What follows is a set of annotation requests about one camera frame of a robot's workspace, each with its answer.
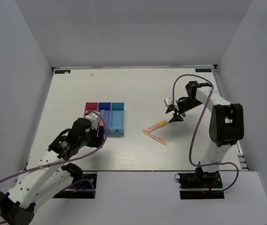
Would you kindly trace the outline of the orange cap pink highlighter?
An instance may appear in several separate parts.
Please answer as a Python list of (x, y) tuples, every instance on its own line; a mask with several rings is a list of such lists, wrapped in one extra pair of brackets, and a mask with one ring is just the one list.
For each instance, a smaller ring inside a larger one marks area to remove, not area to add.
[(157, 129), (163, 127), (163, 126), (166, 126), (167, 124), (168, 124), (168, 122), (167, 122), (166, 120), (163, 120), (163, 121), (161, 121), (161, 122), (159, 122), (159, 123), (157, 123), (157, 124), (155, 124), (155, 125), (153, 125), (153, 126), (147, 128), (147, 130), (148, 130), (149, 132), (153, 132), (153, 131), (155, 131), (155, 130), (157, 130)]

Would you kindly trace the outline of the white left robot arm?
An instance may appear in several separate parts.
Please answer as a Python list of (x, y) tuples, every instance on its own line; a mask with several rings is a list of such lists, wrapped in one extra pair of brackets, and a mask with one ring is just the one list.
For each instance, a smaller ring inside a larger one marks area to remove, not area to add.
[(87, 179), (74, 164), (74, 156), (88, 146), (99, 149), (104, 143), (105, 126), (99, 126), (100, 116), (90, 111), (78, 118), (71, 128), (63, 130), (49, 145), (37, 169), (6, 193), (0, 192), (0, 216), (10, 225), (28, 225), (36, 211), (60, 191), (78, 187)]

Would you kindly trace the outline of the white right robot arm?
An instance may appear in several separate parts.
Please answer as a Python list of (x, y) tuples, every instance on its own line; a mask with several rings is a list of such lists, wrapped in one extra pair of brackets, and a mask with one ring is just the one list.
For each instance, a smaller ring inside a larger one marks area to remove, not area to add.
[[(228, 150), (244, 137), (243, 107), (241, 104), (233, 104), (222, 98), (214, 91), (213, 85), (207, 82), (191, 81), (185, 89), (186, 97), (181, 97), (177, 101), (169, 97), (165, 98), (166, 113), (174, 112), (170, 123), (183, 121), (187, 111), (204, 105), (191, 140), (189, 161), (196, 168), (202, 169), (196, 173), (195, 181), (199, 186), (206, 187), (211, 183), (212, 175), (219, 171)], [(194, 164), (192, 162), (193, 144), (205, 110), (211, 112), (208, 129), (211, 142), (205, 156), (200, 162)]]

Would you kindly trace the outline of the pink container bin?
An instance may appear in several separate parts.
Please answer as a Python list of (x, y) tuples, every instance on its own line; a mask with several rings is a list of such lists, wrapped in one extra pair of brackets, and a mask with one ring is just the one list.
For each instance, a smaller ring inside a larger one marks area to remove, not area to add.
[(89, 111), (98, 112), (98, 102), (87, 102), (85, 104), (83, 117), (86, 117)]

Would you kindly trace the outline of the pink clear pen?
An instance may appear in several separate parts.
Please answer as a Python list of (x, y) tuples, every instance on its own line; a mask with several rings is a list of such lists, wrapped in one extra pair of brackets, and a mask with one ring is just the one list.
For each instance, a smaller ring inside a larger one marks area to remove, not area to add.
[(142, 129), (142, 132), (143, 132), (144, 134), (148, 134), (148, 136), (151, 136), (151, 137), (154, 138), (154, 139), (157, 139), (157, 140), (160, 140), (160, 141), (164, 142), (164, 140), (163, 140), (162, 138), (159, 138), (158, 136), (153, 135), (152, 133), (150, 133), (149, 131), (147, 131), (147, 130), (145, 130), (145, 129)]

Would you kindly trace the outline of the dark blue container bin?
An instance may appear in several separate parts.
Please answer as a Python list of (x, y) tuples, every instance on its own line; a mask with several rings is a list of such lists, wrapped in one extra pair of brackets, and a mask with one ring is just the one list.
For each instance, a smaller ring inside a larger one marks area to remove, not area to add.
[(111, 125), (111, 102), (99, 102), (97, 110), (105, 121), (108, 135), (110, 135), (110, 125)]

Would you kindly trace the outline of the light blue container bin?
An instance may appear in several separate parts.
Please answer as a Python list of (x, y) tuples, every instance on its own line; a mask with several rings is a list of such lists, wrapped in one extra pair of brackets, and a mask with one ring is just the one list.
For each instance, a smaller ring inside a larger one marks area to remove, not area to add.
[(115, 136), (124, 135), (124, 103), (111, 103), (109, 133)]

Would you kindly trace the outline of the right blue corner label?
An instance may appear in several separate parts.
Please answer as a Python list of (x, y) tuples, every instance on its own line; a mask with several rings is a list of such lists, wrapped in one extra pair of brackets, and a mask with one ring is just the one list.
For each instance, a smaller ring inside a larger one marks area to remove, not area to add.
[(196, 68), (195, 72), (196, 73), (211, 73), (212, 70), (210, 68)]

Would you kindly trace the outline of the blue corner label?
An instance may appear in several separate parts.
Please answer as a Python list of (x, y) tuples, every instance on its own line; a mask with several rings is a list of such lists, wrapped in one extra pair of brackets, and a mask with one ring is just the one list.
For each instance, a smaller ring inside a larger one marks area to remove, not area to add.
[(69, 74), (71, 73), (71, 70), (55, 70), (55, 74)]
[(211, 73), (212, 70), (210, 68), (196, 68), (195, 72), (196, 73)]

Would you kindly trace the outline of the left blue corner label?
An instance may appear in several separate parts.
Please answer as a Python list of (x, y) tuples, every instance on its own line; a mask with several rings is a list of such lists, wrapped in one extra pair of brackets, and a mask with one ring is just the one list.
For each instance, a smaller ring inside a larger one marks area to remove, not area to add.
[(55, 74), (69, 74), (71, 73), (71, 70), (55, 70)]

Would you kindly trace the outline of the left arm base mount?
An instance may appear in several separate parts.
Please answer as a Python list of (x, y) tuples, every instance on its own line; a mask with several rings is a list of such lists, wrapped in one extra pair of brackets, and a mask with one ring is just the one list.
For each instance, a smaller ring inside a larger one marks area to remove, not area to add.
[(64, 191), (60, 191), (54, 199), (95, 199), (97, 173), (83, 173), (82, 178), (85, 179)]

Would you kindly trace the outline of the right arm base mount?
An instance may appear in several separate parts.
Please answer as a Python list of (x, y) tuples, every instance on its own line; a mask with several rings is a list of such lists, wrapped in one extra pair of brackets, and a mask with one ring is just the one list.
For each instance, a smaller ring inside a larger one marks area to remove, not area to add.
[(223, 183), (219, 172), (211, 177), (194, 173), (177, 173), (174, 178), (179, 183), (181, 200), (224, 199)]

